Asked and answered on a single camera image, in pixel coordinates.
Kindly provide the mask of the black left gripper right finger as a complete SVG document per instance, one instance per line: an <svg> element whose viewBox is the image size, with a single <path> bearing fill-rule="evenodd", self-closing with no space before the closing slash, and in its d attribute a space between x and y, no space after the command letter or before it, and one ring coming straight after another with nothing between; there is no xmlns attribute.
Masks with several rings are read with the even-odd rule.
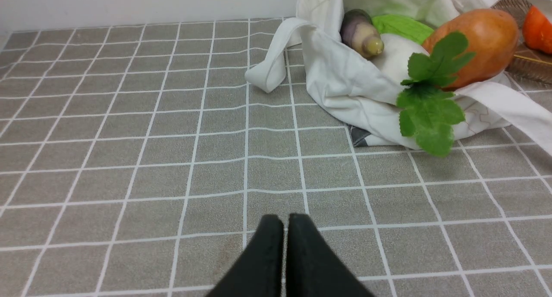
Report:
<svg viewBox="0 0 552 297"><path fill-rule="evenodd" d="M337 257L307 214L289 215L286 295L374 296Z"/></svg>

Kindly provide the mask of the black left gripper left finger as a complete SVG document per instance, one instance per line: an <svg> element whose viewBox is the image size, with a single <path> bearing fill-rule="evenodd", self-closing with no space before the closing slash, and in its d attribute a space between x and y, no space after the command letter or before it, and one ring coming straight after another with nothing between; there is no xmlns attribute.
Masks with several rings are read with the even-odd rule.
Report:
<svg viewBox="0 0 552 297"><path fill-rule="evenodd" d="M282 291L284 226L264 215L256 232L208 297L279 297Z"/></svg>

